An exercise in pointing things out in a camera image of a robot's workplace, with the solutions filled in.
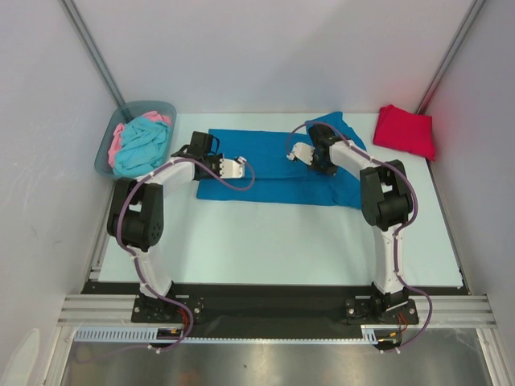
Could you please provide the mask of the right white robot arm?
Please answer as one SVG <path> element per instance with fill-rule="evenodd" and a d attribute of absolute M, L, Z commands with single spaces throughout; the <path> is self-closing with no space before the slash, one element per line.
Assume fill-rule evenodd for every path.
<path fill-rule="evenodd" d="M 382 162 L 336 128 L 317 122 L 307 129 L 314 146 L 310 168 L 326 174 L 338 168 L 360 183 L 360 209 L 373 229 L 376 270 L 370 314 L 391 322 L 409 301 L 402 267 L 404 229 L 418 214 L 418 200 L 402 162 Z"/>

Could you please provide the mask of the dark blue t shirt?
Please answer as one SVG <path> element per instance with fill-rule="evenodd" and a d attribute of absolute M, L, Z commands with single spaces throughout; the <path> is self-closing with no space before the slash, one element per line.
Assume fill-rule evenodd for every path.
<path fill-rule="evenodd" d="M 286 132 L 210 129 L 220 139 L 227 158 L 242 156 L 253 167 L 256 180 L 247 191 L 234 191 L 215 179 L 199 182 L 196 198 L 318 206 L 361 207 L 360 183 L 343 169 L 322 175 L 286 159 Z"/>

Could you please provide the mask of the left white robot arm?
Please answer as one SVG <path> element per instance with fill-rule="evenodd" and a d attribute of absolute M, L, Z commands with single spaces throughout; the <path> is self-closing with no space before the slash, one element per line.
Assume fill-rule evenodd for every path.
<path fill-rule="evenodd" d="M 223 155 L 219 148 L 217 137 L 195 131 L 191 141 L 160 167 L 141 177 L 121 177 L 114 185 L 107 232 L 129 254 L 139 292 L 152 298 L 149 310 L 163 322 L 173 319 L 178 311 L 178 302 L 167 295 L 172 279 L 150 253 L 164 231 L 165 192 L 192 181 L 221 177 Z"/>

